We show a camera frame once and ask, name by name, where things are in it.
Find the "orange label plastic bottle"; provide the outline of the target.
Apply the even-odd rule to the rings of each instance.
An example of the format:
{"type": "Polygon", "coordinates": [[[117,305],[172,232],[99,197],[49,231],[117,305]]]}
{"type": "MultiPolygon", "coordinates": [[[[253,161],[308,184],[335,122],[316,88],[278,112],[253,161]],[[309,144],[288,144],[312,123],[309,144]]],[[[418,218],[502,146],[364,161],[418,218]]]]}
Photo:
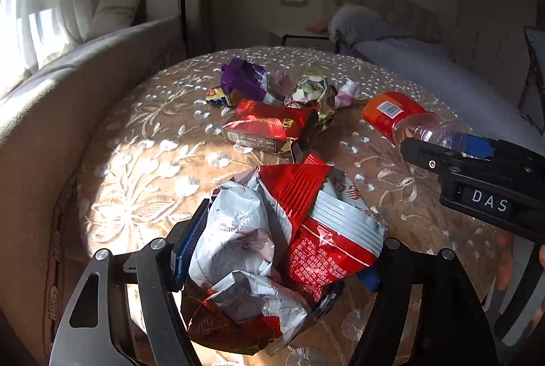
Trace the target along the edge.
{"type": "Polygon", "coordinates": [[[443,120],[401,92],[387,91],[370,99],[362,119],[396,147],[406,138],[431,143],[456,151],[467,144],[467,126],[457,120],[443,120]]]}

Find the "small pink white bottle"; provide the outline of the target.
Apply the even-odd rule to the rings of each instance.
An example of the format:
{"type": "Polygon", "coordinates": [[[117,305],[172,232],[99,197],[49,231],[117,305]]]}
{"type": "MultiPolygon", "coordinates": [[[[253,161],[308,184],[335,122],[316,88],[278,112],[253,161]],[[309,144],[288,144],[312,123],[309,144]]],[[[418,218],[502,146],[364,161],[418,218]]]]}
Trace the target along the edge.
{"type": "Polygon", "coordinates": [[[349,107],[358,94],[358,84],[353,80],[346,80],[344,85],[341,86],[334,97],[334,108],[339,110],[349,107]]]}

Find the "green red wrapper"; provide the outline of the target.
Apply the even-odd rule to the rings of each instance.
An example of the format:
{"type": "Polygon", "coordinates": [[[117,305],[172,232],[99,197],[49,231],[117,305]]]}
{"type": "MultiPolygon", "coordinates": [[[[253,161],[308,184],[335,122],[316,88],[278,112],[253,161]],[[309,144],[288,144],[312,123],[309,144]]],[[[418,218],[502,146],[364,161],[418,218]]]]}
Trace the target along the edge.
{"type": "Polygon", "coordinates": [[[284,106],[290,108],[313,108],[318,115],[315,127],[317,133],[324,131],[332,122],[335,112],[337,90],[321,74],[304,75],[289,95],[284,99],[284,106]]]}

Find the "red cardboard box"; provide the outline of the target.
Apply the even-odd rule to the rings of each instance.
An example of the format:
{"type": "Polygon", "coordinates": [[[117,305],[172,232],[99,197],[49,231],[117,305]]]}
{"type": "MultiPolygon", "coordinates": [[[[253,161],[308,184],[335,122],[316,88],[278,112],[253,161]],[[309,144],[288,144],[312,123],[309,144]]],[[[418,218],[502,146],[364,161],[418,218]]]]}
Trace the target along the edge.
{"type": "Polygon", "coordinates": [[[243,99],[223,124],[225,139],[299,162],[318,122],[313,108],[291,108],[243,99]]]}

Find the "red snack bag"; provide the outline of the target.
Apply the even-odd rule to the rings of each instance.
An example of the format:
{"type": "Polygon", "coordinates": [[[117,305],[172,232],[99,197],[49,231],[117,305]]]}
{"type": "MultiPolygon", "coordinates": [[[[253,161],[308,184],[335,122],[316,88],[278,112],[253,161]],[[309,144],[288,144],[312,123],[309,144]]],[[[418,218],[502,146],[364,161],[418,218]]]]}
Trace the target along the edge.
{"type": "Polygon", "coordinates": [[[280,349],[377,261],[386,233],[345,172],[314,155],[232,177],[188,264],[189,337],[240,354],[280,349]]]}

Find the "purple snack wrapper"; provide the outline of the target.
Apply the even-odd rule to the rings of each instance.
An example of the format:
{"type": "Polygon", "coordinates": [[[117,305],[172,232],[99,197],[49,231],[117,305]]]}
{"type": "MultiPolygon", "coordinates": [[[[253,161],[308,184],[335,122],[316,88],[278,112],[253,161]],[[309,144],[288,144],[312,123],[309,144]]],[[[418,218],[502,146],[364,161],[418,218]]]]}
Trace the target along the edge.
{"type": "Polygon", "coordinates": [[[262,66],[235,57],[223,64],[221,70],[220,86],[225,95],[236,90],[246,99],[264,101],[268,94],[268,74],[262,66]]]}

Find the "yellow candy wrapper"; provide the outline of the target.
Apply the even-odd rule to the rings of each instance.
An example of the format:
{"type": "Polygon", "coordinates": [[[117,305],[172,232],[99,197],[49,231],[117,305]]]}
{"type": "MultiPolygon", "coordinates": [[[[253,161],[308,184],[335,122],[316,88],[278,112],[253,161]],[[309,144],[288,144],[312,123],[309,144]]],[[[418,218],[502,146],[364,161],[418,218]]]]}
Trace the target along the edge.
{"type": "Polygon", "coordinates": [[[220,86],[216,86],[207,91],[205,101],[209,104],[224,107],[236,107],[241,101],[241,95],[236,89],[233,89],[230,93],[225,93],[220,86]]]}

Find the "bed with lavender duvet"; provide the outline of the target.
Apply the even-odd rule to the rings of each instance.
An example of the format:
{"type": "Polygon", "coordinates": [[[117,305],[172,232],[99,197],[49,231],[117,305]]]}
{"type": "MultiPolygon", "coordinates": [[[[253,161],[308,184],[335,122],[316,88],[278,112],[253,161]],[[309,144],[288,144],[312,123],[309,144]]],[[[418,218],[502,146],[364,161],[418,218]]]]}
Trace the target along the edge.
{"type": "Polygon", "coordinates": [[[423,86],[479,136],[544,152],[544,139],[537,128],[489,84],[454,63],[444,45],[388,38],[351,46],[339,42],[339,48],[343,55],[358,57],[423,86]]]}

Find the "beige built-in wardrobe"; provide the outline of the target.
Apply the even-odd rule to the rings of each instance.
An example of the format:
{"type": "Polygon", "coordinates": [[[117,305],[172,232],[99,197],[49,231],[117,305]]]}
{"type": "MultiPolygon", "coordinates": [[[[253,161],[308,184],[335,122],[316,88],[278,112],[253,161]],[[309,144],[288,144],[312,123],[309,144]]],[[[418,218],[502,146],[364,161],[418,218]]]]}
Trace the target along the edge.
{"type": "Polygon", "coordinates": [[[540,0],[459,0],[454,57],[512,105],[525,86],[529,58],[524,27],[537,21],[540,0]]]}

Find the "grey tufted headboard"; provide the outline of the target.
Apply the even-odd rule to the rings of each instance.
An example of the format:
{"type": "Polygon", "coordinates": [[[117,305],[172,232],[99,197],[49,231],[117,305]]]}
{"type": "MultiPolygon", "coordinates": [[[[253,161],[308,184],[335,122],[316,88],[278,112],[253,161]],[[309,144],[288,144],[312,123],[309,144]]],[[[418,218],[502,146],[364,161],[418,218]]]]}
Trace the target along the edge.
{"type": "Polygon", "coordinates": [[[439,17],[410,0],[323,0],[326,17],[332,17],[343,5],[364,6],[378,13],[388,22],[396,22],[403,28],[429,39],[441,39],[439,17]]]}

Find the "grey bed pillow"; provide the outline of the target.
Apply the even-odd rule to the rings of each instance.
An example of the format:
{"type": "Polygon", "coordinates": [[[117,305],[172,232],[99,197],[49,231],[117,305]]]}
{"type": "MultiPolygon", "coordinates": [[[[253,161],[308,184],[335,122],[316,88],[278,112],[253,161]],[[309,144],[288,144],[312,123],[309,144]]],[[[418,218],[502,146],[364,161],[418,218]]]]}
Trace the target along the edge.
{"type": "Polygon", "coordinates": [[[386,21],[378,12],[363,5],[344,4],[329,23],[329,39],[332,43],[344,41],[353,45],[404,34],[400,26],[386,21]]]}

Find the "beige floral embroidered tablecloth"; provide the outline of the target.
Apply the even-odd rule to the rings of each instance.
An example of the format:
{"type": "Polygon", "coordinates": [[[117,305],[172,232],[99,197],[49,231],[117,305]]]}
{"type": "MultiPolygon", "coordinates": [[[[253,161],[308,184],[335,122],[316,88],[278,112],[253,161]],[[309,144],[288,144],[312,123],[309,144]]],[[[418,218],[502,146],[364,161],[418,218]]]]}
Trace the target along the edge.
{"type": "MultiPolygon", "coordinates": [[[[117,103],[91,140],[80,168],[79,218],[89,253],[139,250],[189,219],[201,200],[239,172],[279,158],[223,138],[229,108],[205,100],[220,67],[239,57],[292,80],[326,77],[334,86],[352,80],[358,97],[400,91],[443,120],[454,118],[441,100],[388,69],[328,52],[292,48],[219,51],[159,72],[117,103]]],[[[387,139],[343,108],[310,142],[334,165],[334,185],[382,221],[410,249],[433,254],[444,247],[460,257],[479,298],[504,291],[513,271],[511,241],[498,228],[439,203],[436,177],[407,165],[387,139]]]]}

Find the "orange item on nightstand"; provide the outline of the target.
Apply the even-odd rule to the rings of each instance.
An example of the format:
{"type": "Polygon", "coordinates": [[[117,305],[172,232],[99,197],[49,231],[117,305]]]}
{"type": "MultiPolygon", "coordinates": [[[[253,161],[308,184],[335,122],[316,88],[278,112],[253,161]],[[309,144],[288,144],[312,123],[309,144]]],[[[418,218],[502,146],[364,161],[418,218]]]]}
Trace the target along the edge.
{"type": "Polygon", "coordinates": [[[326,35],[329,33],[329,22],[327,19],[319,20],[316,23],[307,26],[305,30],[313,35],[326,35]]]}

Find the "grey bedside nightstand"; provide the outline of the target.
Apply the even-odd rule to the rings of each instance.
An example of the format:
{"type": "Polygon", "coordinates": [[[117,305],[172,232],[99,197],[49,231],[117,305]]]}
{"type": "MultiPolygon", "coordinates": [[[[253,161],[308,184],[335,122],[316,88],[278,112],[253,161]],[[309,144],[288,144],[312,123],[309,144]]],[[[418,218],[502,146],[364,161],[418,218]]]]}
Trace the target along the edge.
{"type": "Polygon", "coordinates": [[[324,33],[311,33],[300,27],[280,28],[272,31],[270,45],[336,52],[336,46],[330,41],[327,31],[324,33]]]}

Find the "beige throw pillow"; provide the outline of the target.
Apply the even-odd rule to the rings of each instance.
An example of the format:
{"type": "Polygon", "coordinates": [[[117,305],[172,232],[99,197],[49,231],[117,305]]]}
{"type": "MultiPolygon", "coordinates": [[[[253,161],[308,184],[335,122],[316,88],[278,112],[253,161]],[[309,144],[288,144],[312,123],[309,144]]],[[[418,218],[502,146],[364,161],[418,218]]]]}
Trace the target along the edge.
{"type": "Polygon", "coordinates": [[[141,0],[100,0],[91,27],[85,37],[89,42],[132,25],[141,0]]]}

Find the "white sheer curtain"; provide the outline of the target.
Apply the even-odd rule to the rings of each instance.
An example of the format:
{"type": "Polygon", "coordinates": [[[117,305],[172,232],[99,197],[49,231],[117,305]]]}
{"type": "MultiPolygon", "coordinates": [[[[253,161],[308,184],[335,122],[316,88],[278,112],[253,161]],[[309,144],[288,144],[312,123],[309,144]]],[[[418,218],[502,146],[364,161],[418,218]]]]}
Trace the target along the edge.
{"type": "Polygon", "coordinates": [[[91,0],[1,0],[1,95],[84,42],[91,0]]]}

